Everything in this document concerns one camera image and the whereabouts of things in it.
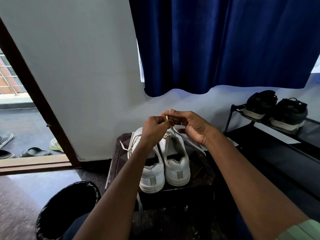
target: light green sleeve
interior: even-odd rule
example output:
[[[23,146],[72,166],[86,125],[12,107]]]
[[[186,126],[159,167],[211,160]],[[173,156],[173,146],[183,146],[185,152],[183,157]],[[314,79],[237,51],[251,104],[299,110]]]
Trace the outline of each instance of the light green sleeve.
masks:
[[[276,240],[320,240],[320,223],[307,220],[291,226],[281,233]]]

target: person's right hand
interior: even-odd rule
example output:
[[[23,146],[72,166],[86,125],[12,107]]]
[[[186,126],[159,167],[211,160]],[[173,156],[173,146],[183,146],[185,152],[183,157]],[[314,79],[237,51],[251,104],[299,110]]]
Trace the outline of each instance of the person's right hand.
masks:
[[[186,128],[179,129],[178,131],[185,133],[190,139],[203,146],[206,146],[208,137],[214,130],[214,127],[208,121],[192,111],[176,111],[170,109],[163,111],[161,116],[168,116],[176,125],[184,125]]]

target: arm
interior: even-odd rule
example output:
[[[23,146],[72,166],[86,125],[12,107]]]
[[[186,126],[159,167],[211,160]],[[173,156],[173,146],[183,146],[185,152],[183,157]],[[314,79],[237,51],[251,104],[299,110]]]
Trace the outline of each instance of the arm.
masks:
[[[260,173],[218,129],[193,112],[164,111],[204,145],[219,167],[254,239],[273,240],[309,218]]]
[[[152,148],[173,122],[149,117],[139,144],[101,200],[94,207],[74,240],[128,239],[142,170]]]

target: forearm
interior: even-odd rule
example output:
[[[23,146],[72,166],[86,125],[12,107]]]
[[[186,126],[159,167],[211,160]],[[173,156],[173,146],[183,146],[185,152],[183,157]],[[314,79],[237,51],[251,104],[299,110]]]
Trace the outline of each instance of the forearm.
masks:
[[[276,239],[290,226],[308,219],[217,129],[212,129],[206,148],[255,239]]]
[[[140,141],[74,240],[128,239],[139,182],[152,146]]]

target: hand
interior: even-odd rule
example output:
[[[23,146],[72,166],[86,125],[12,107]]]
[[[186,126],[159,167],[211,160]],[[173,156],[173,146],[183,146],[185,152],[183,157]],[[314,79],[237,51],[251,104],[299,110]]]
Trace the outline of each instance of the hand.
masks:
[[[166,117],[151,116],[143,124],[140,141],[153,148],[162,139],[170,126],[174,126],[172,120],[166,121]]]
[[[161,116],[168,116],[176,125],[184,125],[186,128],[179,129],[178,131],[185,133],[191,140],[205,147],[209,134],[214,130],[214,127],[208,121],[192,111],[176,111],[170,109],[163,111]]]

